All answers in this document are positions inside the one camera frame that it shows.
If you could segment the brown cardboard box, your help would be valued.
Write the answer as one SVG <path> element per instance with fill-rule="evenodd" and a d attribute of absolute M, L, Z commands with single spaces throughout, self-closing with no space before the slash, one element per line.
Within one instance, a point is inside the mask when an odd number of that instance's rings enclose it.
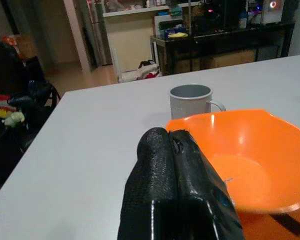
<path fill-rule="evenodd" d="M 255 50 L 244 49 L 216 55 L 211 60 L 212 68 L 228 67 L 246 63 L 253 63 L 255 61 Z"/>

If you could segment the blue box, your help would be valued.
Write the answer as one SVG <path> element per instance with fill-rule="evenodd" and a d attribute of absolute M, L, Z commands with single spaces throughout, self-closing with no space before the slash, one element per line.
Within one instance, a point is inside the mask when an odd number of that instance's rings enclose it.
<path fill-rule="evenodd" d="M 158 27 L 159 27 L 159 36 L 162 39 L 167 39 L 168 36 L 171 34 L 186 32 L 186 28 L 183 25 L 182 19 L 161 21 Z"/>

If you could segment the red and white clothes pile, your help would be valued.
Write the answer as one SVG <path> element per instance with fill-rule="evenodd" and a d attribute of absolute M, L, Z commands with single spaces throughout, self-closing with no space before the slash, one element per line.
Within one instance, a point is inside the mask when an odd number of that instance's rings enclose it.
<path fill-rule="evenodd" d="M 136 70 L 136 79 L 144 80 L 161 77 L 162 72 L 160 67 L 153 60 L 141 61 L 138 69 Z"/>

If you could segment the silver fridge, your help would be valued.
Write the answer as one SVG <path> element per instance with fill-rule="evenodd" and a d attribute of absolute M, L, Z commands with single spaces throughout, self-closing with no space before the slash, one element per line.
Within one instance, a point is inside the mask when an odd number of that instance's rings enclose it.
<path fill-rule="evenodd" d="M 101 66 L 111 65 L 112 56 L 103 16 L 103 3 L 101 0 L 88 0 L 87 2 L 90 11 L 98 64 Z"/>

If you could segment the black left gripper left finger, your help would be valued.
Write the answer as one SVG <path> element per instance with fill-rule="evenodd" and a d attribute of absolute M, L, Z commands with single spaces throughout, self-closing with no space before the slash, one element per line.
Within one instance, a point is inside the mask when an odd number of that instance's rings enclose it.
<path fill-rule="evenodd" d="M 149 129 L 136 152 L 125 183 L 117 240 L 174 240 L 178 194 L 168 132 Z"/>

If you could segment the black desk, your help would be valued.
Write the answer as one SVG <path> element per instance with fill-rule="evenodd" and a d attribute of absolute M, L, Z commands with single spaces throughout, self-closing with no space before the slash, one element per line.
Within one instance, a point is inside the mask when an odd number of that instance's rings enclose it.
<path fill-rule="evenodd" d="M 255 62 L 287 57 L 294 28 L 290 21 L 179 39 L 151 36 L 150 44 L 154 61 L 168 76 L 208 69 L 214 56 L 241 50 L 255 50 Z"/>

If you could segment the orange packet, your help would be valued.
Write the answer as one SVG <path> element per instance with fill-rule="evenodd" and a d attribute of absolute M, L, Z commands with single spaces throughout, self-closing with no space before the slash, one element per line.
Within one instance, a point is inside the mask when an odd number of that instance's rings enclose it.
<path fill-rule="evenodd" d="M 6 35 L 1 39 L 13 46 L 21 59 L 26 60 L 37 56 L 34 41 L 28 34 Z"/>

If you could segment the grey metal mug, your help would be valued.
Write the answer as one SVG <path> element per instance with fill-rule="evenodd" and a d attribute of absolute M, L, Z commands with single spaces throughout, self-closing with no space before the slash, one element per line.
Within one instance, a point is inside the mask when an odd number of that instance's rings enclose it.
<path fill-rule="evenodd" d="M 201 84 L 185 84 L 169 91 L 171 119 L 181 119 L 193 115 L 211 113 L 215 106 L 219 111 L 226 111 L 226 107 L 219 101 L 212 99 L 213 90 Z"/>

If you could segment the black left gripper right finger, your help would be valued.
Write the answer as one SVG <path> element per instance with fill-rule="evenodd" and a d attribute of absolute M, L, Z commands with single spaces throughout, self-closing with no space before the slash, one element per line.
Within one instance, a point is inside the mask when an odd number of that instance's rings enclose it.
<path fill-rule="evenodd" d="M 218 175 L 186 130 L 169 133 L 177 180 L 177 240 L 245 240 L 243 227 Z"/>

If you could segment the white counter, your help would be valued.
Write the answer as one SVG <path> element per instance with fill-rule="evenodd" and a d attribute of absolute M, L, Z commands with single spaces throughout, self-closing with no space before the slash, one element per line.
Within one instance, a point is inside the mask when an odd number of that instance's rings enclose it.
<path fill-rule="evenodd" d="M 127 72 L 135 71 L 141 61 L 152 60 L 150 37 L 153 18 L 167 5 L 104 13 L 112 64 L 119 82 Z"/>

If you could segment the orange plastic bowl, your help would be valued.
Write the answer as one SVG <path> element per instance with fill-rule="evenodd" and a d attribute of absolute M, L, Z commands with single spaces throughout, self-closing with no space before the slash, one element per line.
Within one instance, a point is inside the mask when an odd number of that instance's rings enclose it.
<path fill-rule="evenodd" d="M 225 181 L 246 240 L 300 240 L 300 128 L 262 109 L 171 120 Z"/>

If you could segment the colourful toy pile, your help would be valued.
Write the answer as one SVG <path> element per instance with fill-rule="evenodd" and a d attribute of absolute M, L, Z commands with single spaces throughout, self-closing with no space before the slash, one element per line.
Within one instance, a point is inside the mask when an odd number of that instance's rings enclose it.
<path fill-rule="evenodd" d="M 16 107 L 8 103 L 8 95 L 0 94 L 0 121 L 4 126 L 14 128 L 25 121 L 25 116 Z"/>

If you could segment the white computer case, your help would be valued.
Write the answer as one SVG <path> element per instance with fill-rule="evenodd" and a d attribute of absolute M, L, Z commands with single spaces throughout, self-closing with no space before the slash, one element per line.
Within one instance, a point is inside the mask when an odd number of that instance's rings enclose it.
<path fill-rule="evenodd" d="M 279 23 L 282 20 L 285 0 L 263 0 L 261 24 Z"/>

